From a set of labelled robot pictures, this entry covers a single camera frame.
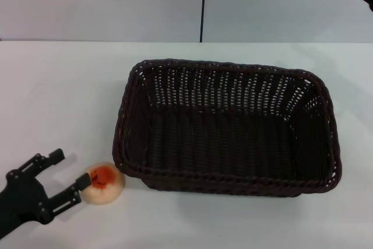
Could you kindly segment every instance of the table surface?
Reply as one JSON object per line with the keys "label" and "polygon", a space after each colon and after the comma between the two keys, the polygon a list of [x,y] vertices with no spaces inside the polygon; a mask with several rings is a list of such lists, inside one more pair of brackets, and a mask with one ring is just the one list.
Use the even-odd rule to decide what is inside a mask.
{"label": "table surface", "polygon": [[326,194],[258,198],[159,192],[127,177],[113,203],[82,203],[46,226],[26,223],[1,248],[372,248],[373,44],[0,42],[0,190],[35,153],[66,155],[38,176],[49,196],[87,166],[111,162],[128,73],[149,58],[315,73],[335,105],[340,184]]}

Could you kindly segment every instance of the basket rim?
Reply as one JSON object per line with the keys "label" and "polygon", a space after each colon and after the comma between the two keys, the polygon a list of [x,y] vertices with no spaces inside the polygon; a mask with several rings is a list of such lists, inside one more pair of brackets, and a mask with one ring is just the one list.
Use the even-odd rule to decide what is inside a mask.
{"label": "basket rim", "polygon": [[[146,69],[154,67],[170,67],[170,68],[187,68],[187,69],[209,69],[219,70],[227,72],[241,73],[258,73],[258,74],[271,74],[288,76],[291,78],[302,78],[310,81],[316,85],[316,90],[323,100],[323,110],[327,113],[325,126],[328,129],[330,137],[328,138],[328,145],[330,150],[330,168],[328,176],[322,180],[286,180],[286,179],[274,179],[266,177],[240,177],[228,174],[217,174],[217,173],[199,173],[193,171],[175,171],[175,170],[163,170],[146,167],[144,165],[138,165],[130,163],[125,155],[122,154],[121,142],[123,134],[121,133],[121,127],[124,119],[122,109],[125,108],[127,102],[130,101],[130,95],[132,91],[132,81],[139,77],[139,74]],[[340,146],[337,134],[337,125],[333,112],[333,103],[330,98],[328,89],[324,82],[318,78],[315,74],[303,69],[287,69],[277,66],[267,66],[258,64],[235,64],[232,62],[215,62],[215,61],[190,61],[187,59],[147,59],[137,63],[129,74],[128,83],[123,95],[122,104],[118,113],[118,121],[115,128],[115,136],[113,141],[112,155],[117,167],[129,176],[137,177],[141,179],[147,178],[178,178],[188,179],[192,181],[204,181],[204,182],[219,182],[227,184],[249,184],[250,186],[267,186],[277,187],[283,190],[292,190],[302,193],[312,192],[327,192],[335,188],[341,177],[342,177],[342,163],[340,160]]]}

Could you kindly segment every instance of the black vertical line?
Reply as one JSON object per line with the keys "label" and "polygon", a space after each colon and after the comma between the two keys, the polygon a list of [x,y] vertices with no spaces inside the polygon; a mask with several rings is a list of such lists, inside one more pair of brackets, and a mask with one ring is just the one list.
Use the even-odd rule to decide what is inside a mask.
{"label": "black vertical line", "polygon": [[205,15],[205,0],[202,0],[202,9],[200,12],[200,33],[199,33],[199,42],[202,43],[203,38],[203,17]]}

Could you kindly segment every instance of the woven texture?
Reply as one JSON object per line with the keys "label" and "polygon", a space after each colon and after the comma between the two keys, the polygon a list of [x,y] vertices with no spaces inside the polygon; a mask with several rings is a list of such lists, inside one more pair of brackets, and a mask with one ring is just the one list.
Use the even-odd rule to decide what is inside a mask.
{"label": "woven texture", "polygon": [[112,154],[157,190],[296,197],[342,176],[327,88],[310,72],[272,66],[137,64]]}

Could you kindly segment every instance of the wicker basket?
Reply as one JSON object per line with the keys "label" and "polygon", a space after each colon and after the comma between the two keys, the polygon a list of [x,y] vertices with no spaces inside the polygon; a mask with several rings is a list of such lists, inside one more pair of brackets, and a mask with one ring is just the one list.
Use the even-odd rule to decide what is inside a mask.
{"label": "wicker basket", "polygon": [[149,187],[296,197],[342,175],[329,92],[273,66],[148,60],[133,67],[112,155]]}

